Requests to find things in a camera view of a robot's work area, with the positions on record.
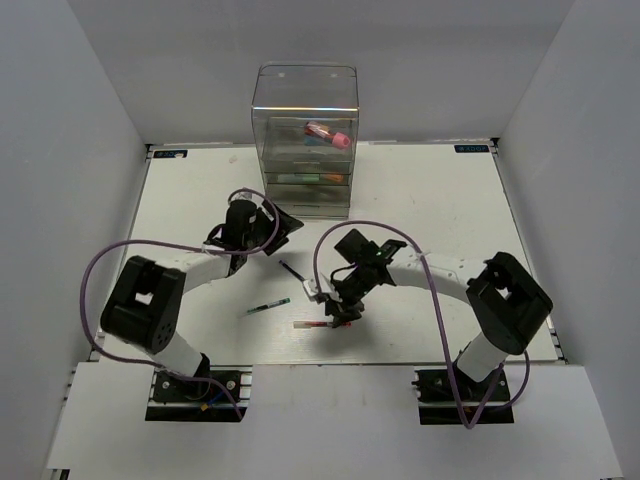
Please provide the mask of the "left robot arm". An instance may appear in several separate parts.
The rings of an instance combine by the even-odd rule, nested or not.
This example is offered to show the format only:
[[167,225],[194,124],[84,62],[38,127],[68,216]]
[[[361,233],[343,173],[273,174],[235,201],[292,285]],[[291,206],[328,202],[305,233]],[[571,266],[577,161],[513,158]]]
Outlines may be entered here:
[[172,259],[139,255],[127,260],[101,315],[106,333],[145,353],[159,368],[178,374],[177,387],[199,399],[211,387],[210,361],[177,333],[183,296],[234,275],[256,250],[266,255],[286,245],[304,223],[268,202],[233,200],[225,222],[194,252]]

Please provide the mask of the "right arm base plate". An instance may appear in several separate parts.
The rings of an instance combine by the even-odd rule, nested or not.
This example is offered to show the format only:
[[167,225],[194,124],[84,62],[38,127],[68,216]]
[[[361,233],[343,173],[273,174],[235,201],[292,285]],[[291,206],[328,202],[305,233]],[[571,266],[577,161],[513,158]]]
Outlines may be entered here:
[[[469,383],[457,377],[459,395],[467,420],[471,421],[477,407],[491,385],[489,376],[479,384]],[[461,425],[452,387],[445,369],[416,370],[411,382],[418,401],[420,424],[423,426]],[[511,406],[500,408],[511,400],[509,384],[504,372],[486,402],[478,424],[513,424],[515,422]]]

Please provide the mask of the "clear organizer lid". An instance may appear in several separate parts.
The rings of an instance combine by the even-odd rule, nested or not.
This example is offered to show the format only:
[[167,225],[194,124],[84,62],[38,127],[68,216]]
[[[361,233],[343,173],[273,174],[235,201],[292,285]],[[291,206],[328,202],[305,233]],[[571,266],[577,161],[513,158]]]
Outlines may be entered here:
[[358,111],[357,70],[335,62],[268,62],[260,66],[254,110]]

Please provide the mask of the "blue eraser case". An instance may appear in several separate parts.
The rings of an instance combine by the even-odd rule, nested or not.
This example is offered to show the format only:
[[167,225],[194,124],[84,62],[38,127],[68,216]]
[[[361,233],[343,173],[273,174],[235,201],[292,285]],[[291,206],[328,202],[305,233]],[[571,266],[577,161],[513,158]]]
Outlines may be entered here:
[[327,143],[325,141],[323,141],[322,139],[316,138],[316,137],[308,137],[305,136],[303,139],[303,143],[305,146],[308,147],[323,147],[323,148],[330,148],[332,147],[331,143]]

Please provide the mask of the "purple pen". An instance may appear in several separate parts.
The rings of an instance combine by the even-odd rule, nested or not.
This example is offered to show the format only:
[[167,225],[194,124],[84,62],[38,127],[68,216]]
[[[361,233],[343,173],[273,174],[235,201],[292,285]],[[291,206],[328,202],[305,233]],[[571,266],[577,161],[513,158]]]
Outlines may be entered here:
[[298,281],[300,281],[301,283],[304,283],[306,281],[306,278],[301,275],[300,273],[298,273],[296,270],[294,270],[287,262],[285,262],[284,260],[279,260],[279,264],[287,271],[289,272],[294,278],[296,278]]

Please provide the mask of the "clear drawer organizer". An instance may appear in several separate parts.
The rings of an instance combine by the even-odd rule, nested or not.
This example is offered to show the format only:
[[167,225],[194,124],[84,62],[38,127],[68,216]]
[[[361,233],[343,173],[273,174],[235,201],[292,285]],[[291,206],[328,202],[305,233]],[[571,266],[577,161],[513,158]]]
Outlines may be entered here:
[[266,195],[292,216],[347,218],[359,113],[354,67],[263,64],[251,120]]

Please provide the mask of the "green pen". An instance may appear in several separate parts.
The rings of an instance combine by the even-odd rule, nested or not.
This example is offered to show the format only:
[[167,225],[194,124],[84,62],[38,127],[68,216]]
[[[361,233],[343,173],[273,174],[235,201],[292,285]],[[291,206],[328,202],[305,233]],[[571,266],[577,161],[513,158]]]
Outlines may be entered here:
[[246,315],[253,315],[253,314],[256,314],[256,313],[259,313],[259,312],[263,312],[263,311],[266,311],[266,310],[270,310],[270,309],[273,309],[273,308],[277,308],[277,307],[280,307],[280,306],[287,305],[290,302],[291,302],[290,298],[283,298],[283,299],[280,299],[280,300],[276,300],[276,301],[273,301],[273,302],[269,302],[269,303],[266,303],[266,304],[263,304],[263,305],[259,305],[259,306],[250,308],[245,312],[245,314]]

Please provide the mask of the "pink glue bottle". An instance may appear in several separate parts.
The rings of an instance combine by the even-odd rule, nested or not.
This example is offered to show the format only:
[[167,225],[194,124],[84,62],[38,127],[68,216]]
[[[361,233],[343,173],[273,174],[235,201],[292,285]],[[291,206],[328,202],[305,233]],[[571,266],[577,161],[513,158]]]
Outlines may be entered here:
[[332,147],[339,150],[346,150],[351,146],[351,139],[348,135],[333,130],[325,124],[317,121],[308,121],[304,126],[304,137],[316,137],[327,143],[331,143]]

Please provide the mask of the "red pen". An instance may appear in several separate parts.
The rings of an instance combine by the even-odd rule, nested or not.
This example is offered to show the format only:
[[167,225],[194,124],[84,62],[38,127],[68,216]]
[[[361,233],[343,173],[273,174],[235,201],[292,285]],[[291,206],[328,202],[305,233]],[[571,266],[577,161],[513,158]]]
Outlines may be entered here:
[[332,322],[325,322],[325,321],[294,321],[293,322],[293,328],[294,329],[311,329],[311,328],[330,328],[330,329],[335,329],[335,328],[348,328],[351,326],[351,322],[346,322],[340,325],[334,325]]

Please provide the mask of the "orange capped marker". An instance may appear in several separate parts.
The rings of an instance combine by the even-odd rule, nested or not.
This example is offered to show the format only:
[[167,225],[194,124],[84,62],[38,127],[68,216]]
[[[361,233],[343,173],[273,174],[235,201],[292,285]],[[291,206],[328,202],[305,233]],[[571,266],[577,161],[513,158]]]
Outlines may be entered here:
[[333,183],[343,183],[345,181],[345,176],[340,174],[322,174],[320,178],[323,181],[333,182]]

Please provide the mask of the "green highlighter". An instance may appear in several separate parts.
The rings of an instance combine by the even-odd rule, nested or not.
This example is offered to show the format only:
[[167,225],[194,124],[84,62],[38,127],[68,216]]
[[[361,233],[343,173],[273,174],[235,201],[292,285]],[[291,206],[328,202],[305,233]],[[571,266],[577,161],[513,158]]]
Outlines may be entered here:
[[287,184],[312,184],[321,180],[319,174],[278,174],[276,181]]

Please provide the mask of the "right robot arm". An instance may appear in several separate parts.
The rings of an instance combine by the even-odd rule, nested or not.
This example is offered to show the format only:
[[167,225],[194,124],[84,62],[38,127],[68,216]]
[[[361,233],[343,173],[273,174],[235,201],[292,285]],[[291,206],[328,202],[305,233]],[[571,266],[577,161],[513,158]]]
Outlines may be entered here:
[[342,279],[324,277],[325,312],[333,326],[355,321],[364,297],[378,286],[415,287],[466,303],[480,333],[454,361],[453,390],[472,399],[488,377],[510,356],[525,353],[553,310],[549,295],[513,255],[498,252],[488,260],[465,260],[422,251],[406,241],[378,245],[359,230],[335,246],[352,268]]

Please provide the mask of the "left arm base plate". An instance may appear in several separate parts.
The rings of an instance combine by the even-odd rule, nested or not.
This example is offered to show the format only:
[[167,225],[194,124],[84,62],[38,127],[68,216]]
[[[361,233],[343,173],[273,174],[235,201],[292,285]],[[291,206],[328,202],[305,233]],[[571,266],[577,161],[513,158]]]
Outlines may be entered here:
[[[229,391],[241,415],[244,415],[249,406],[252,368],[212,367],[210,376]],[[145,420],[174,423],[239,423],[241,418],[218,385],[184,382],[167,372],[155,371]]]

